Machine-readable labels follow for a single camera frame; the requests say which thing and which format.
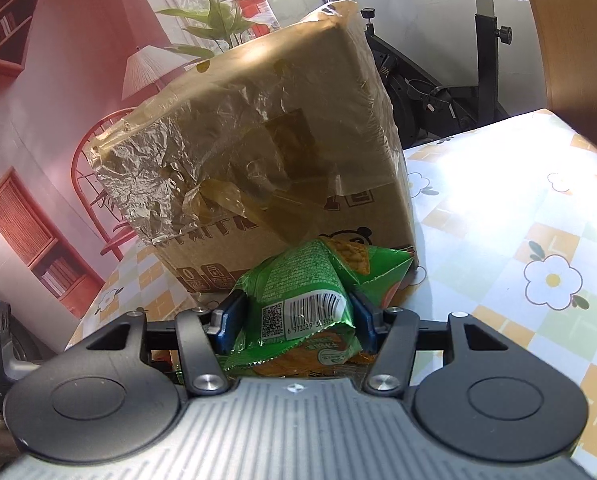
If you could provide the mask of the green snack bag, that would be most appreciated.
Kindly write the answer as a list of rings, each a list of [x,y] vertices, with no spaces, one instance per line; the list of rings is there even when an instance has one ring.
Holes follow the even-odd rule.
[[[333,375],[371,363],[382,312],[414,263],[409,249],[320,236],[265,260],[236,287],[251,310],[225,368],[236,375]]]

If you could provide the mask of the floral checkered tablecloth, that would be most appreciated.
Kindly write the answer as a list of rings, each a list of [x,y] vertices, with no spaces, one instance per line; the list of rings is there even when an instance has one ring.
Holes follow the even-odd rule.
[[[597,477],[597,148],[537,110],[405,159],[420,269],[399,300],[469,311],[579,382]]]

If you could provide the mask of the brown cardboard box with liner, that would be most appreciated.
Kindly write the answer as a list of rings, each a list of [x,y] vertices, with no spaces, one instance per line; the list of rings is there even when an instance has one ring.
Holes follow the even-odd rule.
[[[358,6],[321,6],[173,80],[89,164],[189,292],[319,236],[409,249],[405,156]]]

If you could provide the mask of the pink room-print wall backdrop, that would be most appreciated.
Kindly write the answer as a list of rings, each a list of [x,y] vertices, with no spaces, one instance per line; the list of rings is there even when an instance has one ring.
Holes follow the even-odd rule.
[[[90,129],[277,27],[267,0],[0,0],[0,298],[46,346],[66,345],[123,255]]]

